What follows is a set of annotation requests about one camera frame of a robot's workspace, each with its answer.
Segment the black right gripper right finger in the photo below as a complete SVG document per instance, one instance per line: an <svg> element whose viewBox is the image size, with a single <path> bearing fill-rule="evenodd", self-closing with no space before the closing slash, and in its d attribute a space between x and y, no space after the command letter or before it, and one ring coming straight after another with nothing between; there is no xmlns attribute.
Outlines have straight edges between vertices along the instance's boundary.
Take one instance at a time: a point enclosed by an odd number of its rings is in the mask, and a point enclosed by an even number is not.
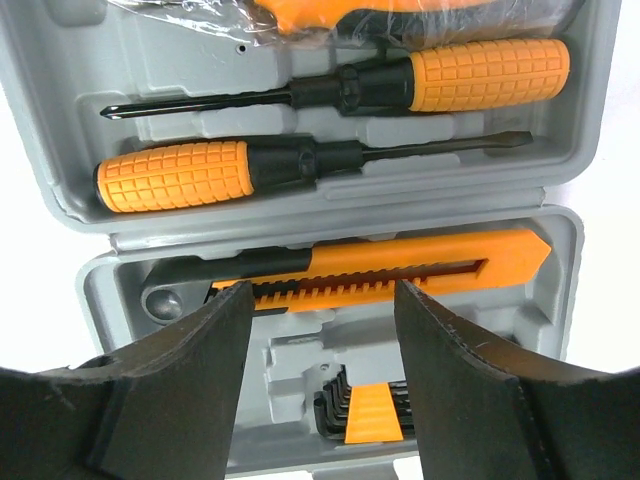
<svg viewBox="0 0 640 480"><path fill-rule="evenodd" d="M400 283L394 318L427 479L635 479L639 373L526 350Z"/></svg>

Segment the orange handle thick screwdriver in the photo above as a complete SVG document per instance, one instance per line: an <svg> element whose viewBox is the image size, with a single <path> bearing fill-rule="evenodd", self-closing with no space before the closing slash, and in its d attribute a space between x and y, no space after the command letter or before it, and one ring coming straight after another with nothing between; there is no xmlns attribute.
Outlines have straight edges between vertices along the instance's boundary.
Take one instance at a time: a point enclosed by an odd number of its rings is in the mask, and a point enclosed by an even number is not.
<svg viewBox="0 0 640 480"><path fill-rule="evenodd" d="M263 92L208 95L110 105L110 120L186 112L287 105L332 107L344 115L365 108L463 112L549 100L564 88L570 53L558 39L505 39L427 49L385 61L338 66L326 75L294 78Z"/></svg>

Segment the orange handle slim screwdriver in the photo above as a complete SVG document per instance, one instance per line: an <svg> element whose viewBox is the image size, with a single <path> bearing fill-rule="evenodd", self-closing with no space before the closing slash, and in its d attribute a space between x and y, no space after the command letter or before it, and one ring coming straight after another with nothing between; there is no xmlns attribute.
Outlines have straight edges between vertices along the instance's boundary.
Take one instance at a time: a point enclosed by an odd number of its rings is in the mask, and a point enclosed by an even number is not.
<svg viewBox="0 0 640 480"><path fill-rule="evenodd" d="M313 184L382 159L532 143L528 131L373 148L355 140L308 136L204 141L146 149L100 163L94 188L115 213L173 210L243 198L288 185Z"/></svg>

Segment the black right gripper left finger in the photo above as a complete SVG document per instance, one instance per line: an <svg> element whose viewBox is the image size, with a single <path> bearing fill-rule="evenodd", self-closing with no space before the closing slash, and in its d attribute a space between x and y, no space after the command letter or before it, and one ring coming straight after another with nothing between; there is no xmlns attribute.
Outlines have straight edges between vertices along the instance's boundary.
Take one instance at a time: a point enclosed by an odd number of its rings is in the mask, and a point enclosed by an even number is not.
<svg viewBox="0 0 640 480"><path fill-rule="evenodd" d="M221 479L254 313L240 282L81 366L1 373L5 479Z"/></svg>

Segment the grey plastic tool case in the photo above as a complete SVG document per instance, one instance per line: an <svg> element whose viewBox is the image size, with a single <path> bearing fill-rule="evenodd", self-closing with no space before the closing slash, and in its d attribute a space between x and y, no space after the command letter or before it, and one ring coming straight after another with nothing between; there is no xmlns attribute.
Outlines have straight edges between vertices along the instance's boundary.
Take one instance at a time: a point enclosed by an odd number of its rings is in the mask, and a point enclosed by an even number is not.
<svg viewBox="0 0 640 480"><path fill-rule="evenodd" d="M581 5L560 33L571 54L568 82L547 101L433 116L343 117L331 108L272 105L112 121L101 116L110 104L267 90L376 50L254 47L105 1L3 2L1 83L44 201L67 227L104 234L111 243L76 281L94 344L110 352L157 331L140 287L169 257L528 228L552 249L532 280L447 295L443 303L525 348L564 358L584 228L546 194L595 156L620 9L617 1ZM513 150L376 161L314 187L218 206L119 215L92 188L100 161L152 144L310 134L382 147L507 130L529 131L534 141Z"/></svg>

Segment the orange black utility knife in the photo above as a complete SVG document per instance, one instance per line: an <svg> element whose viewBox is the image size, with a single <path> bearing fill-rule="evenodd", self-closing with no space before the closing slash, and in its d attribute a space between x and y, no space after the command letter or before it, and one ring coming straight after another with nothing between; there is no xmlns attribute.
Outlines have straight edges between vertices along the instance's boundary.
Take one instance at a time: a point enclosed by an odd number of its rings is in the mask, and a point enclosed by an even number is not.
<svg viewBox="0 0 640 480"><path fill-rule="evenodd" d="M262 314L390 301L408 281L431 295L511 287L530 281L550 246L529 229L244 250L234 257L165 259L147 275L146 313L168 323L237 282L251 284Z"/></svg>

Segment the orange handle pliers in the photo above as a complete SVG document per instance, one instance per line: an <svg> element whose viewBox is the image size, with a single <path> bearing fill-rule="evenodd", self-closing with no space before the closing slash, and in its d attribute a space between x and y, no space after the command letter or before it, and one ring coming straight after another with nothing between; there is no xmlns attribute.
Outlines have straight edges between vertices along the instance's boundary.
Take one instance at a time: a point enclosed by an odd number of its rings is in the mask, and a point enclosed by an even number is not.
<svg viewBox="0 0 640 480"><path fill-rule="evenodd" d="M202 33L257 45L382 43L406 49L551 37L579 1L119 1L117 7Z"/></svg>

